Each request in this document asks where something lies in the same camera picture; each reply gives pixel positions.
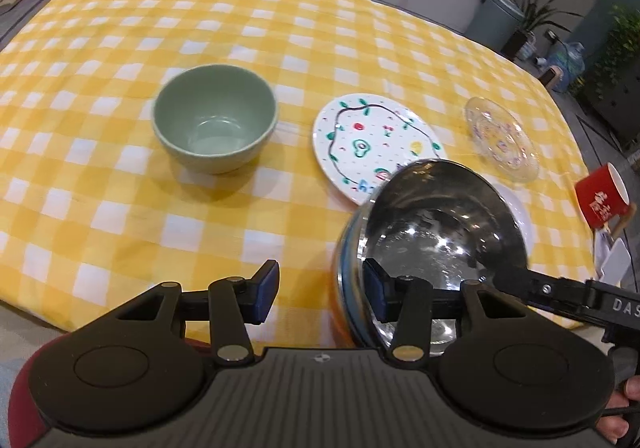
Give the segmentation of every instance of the trash bin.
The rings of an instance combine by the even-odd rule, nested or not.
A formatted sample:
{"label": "trash bin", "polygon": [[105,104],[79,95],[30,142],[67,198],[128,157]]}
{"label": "trash bin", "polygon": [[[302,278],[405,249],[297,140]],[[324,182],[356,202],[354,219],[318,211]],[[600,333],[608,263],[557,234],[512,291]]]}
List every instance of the trash bin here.
{"label": "trash bin", "polygon": [[476,12],[465,37],[500,52],[523,20],[523,12],[511,0],[486,0]]}

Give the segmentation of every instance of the person's hand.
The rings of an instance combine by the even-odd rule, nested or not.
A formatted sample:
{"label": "person's hand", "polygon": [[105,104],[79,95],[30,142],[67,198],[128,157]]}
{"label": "person's hand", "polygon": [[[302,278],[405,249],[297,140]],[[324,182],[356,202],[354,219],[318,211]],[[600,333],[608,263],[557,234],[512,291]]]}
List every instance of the person's hand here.
{"label": "person's hand", "polygon": [[[607,403],[607,408],[623,408],[629,406],[629,400],[640,401],[640,376],[634,376],[626,380],[624,395],[615,391]],[[626,435],[626,432],[629,430],[629,423],[620,417],[620,415],[611,415],[600,418],[596,423],[596,430],[615,444],[618,442],[618,439]]]}

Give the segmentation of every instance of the black cable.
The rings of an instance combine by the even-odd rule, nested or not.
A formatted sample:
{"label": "black cable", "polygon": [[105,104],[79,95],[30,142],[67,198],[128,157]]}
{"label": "black cable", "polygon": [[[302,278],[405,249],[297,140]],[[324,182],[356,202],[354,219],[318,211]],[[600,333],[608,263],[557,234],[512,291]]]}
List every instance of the black cable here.
{"label": "black cable", "polygon": [[621,408],[607,408],[602,412],[602,417],[610,415],[640,414],[640,406],[623,406]]}

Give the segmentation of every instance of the metal bowl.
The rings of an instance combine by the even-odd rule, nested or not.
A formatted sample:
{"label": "metal bowl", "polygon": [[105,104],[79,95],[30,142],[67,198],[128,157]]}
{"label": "metal bowl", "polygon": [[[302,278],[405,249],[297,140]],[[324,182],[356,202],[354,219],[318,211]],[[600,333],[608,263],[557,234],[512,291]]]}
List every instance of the metal bowl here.
{"label": "metal bowl", "polygon": [[[420,160],[398,171],[360,208],[345,237],[339,285],[350,322],[368,327],[363,342],[369,346],[388,347],[395,324],[379,323],[369,307],[365,258],[375,258],[392,277],[412,275],[453,290],[480,279],[485,268],[527,267],[508,205],[486,180],[452,161]],[[442,354],[455,337],[453,320],[434,320],[431,354]]]}

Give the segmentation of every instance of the green ceramic bowl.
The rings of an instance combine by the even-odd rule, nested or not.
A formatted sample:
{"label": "green ceramic bowl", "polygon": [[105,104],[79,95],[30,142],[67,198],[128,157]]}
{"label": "green ceramic bowl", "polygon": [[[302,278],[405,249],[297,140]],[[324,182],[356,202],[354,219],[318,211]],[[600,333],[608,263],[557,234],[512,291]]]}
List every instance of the green ceramic bowl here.
{"label": "green ceramic bowl", "polygon": [[233,65],[204,65],[171,79],[154,104],[156,136],[181,164],[224,173],[253,159],[269,139],[278,104],[260,76]]}

